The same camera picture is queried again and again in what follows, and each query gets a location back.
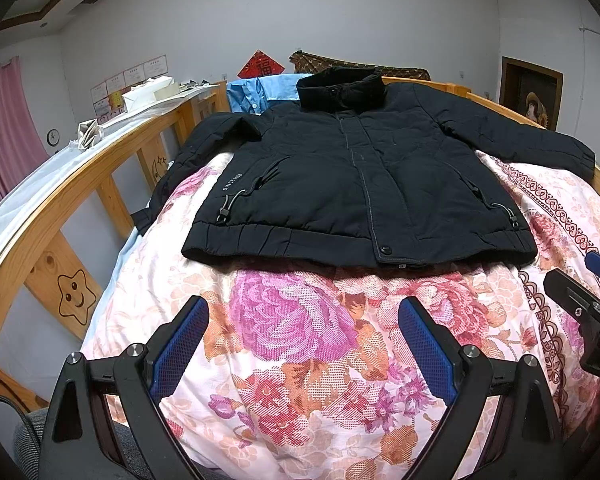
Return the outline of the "white sheet over rail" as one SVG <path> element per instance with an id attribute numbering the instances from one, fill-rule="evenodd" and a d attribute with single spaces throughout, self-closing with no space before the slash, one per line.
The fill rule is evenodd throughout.
<path id="1" fill-rule="evenodd" d="M 0 201 L 0 255 L 38 207 L 87 162 L 105 154 L 114 146 L 114 142 L 128 138 L 133 129 L 147 124 L 148 120 L 175 110 L 178 105 L 203 96 L 219 86 L 217 82 L 195 84 L 180 91 L 176 96 L 155 102 L 133 113 L 125 111 L 98 126 L 96 143 L 86 146 L 80 139 L 73 140 L 43 162 Z"/>

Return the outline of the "white box on rail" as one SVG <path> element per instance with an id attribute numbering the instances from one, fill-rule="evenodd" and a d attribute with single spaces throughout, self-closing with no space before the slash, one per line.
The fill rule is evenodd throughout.
<path id="1" fill-rule="evenodd" d="M 162 75 L 149 78 L 142 84 L 134 86 L 122 94 L 123 102 L 128 113 L 133 113 L 145 106 L 151 106 L 171 96 L 176 96 L 181 91 L 180 85 L 171 76 Z"/>

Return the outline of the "floral pink quilt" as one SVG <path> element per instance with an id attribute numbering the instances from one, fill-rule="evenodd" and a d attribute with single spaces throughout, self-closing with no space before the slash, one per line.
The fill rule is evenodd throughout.
<path id="1" fill-rule="evenodd" d="M 560 269 L 600 298 L 584 263 L 600 252 L 600 196 L 567 171 L 483 162 L 526 218 L 538 255 L 524 268 L 449 266 L 425 274 L 318 270 L 304 263 L 212 268 L 182 256 L 193 218 L 229 154 L 184 180 L 158 221 L 125 245 L 82 344 L 91 359 L 144 342 L 191 296 L 208 302 L 204 340 L 161 409 L 196 462 L 237 479 L 396 479 L 444 412 L 398 326 L 419 299 L 461 344 L 536 356 L 573 434 L 594 419 L 600 380 L 580 367 L 576 322 L 545 296 Z"/>

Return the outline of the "red fu diamond poster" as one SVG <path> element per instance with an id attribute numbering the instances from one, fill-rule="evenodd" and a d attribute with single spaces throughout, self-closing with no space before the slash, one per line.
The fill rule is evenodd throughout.
<path id="1" fill-rule="evenodd" d="M 275 61 L 269 55 L 261 50 L 257 50 L 251 55 L 247 63 L 242 66 L 237 77 L 240 79 L 249 79 L 256 77 L 280 75 L 285 71 L 285 67 Z"/>

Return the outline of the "pink curtain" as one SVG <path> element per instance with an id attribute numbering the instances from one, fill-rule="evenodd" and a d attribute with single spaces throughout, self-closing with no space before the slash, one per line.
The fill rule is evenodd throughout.
<path id="1" fill-rule="evenodd" d="M 0 201 L 46 159 L 15 56 L 0 64 Z"/>

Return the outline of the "wooden bed frame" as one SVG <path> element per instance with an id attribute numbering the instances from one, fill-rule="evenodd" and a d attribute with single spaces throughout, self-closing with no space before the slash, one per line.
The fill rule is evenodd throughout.
<path id="1" fill-rule="evenodd" d="M 147 124 L 133 129 L 128 138 L 114 142 L 114 146 L 105 154 L 87 162 L 76 178 L 63 183 L 38 207 L 0 255 L 0 331 L 18 290 L 27 287 L 56 320 L 63 322 L 78 338 L 83 353 L 82 344 L 91 326 L 93 314 L 114 276 L 126 243 L 132 237 L 143 236 L 151 229 L 140 232 L 135 226 L 134 214 L 149 205 L 158 182 L 171 168 L 197 126 L 189 127 L 180 110 L 171 110 L 163 116 L 148 120 Z M 484 156 L 491 155 L 480 155 L 483 165 Z M 572 172 L 567 172 L 595 191 L 594 176 L 591 180 L 583 180 Z M 413 275 L 449 266 L 486 266 L 493 263 L 520 269 L 533 260 L 525 264 L 501 261 L 451 262 L 415 269 L 391 266 L 337 268 L 309 260 L 284 258 L 237 258 L 220 264 L 190 261 L 212 268 L 235 263 L 272 264 L 278 261 L 304 263 L 323 271 L 367 270 Z"/>

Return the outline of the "round wall clock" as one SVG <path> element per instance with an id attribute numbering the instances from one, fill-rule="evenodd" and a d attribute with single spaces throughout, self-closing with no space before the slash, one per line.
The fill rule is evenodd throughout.
<path id="1" fill-rule="evenodd" d="M 46 133 L 46 142 L 50 146 L 57 146 L 60 141 L 60 134 L 57 129 L 50 129 Z"/>

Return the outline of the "light blue shirt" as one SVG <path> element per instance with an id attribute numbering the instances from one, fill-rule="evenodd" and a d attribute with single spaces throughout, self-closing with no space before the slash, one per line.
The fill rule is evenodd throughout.
<path id="1" fill-rule="evenodd" d="M 297 84 L 306 77 L 309 74 L 280 74 L 230 81 L 228 105 L 233 113 L 260 115 L 281 102 L 298 101 Z"/>

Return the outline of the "black padded winter jacket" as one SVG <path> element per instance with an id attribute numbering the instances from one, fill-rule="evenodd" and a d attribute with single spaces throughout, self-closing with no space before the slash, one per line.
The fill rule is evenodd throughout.
<path id="1" fill-rule="evenodd" d="M 232 148 L 188 222 L 187 259 L 525 264 L 538 252 L 534 237 L 480 155 L 594 176 L 593 151 L 572 136 L 423 84 L 385 84 L 373 68 L 329 68 L 297 91 L 261 114 L 204 119 L 134 214 L 136 228 L 148 231 L 185 179 Z"/>

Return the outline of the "dark framed portrait picture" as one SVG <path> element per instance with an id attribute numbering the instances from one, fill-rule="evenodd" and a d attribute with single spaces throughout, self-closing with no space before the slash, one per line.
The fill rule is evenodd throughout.
<path id="1" fill-rule="evenodd" d="M 563 82 L 564 75 L 557 70 L 503 56 L 498 102 L 544 128 L 556 130 Z"/>

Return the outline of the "paper certificates on wall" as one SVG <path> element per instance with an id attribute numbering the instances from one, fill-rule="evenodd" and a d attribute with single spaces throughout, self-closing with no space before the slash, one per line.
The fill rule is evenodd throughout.
<path id="1" fill-rule="evenodd" d="M 169 71 L 165 55 L 134 65 L 91 88 L 91 101 L 97 118 L 114 116 L 126 110 L 123 95 L 133 87 L 156 79 Z"/>

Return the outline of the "brown patterned hanging cloth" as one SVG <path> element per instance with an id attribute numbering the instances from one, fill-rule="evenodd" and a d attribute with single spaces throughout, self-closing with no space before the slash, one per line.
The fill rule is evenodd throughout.
<path id="1" fill-rule="evenodd" d="M 424 68 L 415 67 L 392 67 L 385 65 L 370 65 L 364 63 L 355 63 L 338 60 L 338 58 L 329 58 L 314 53 L 297 50 L 289 57 L 289 62 L 294 66 L 296 73 L 317 74 L 323 70 L 334 67 L 347 68 L 378 68 L 382 76 L 408 78 L 418 80 L 430 80 L 430 73 Z"/>

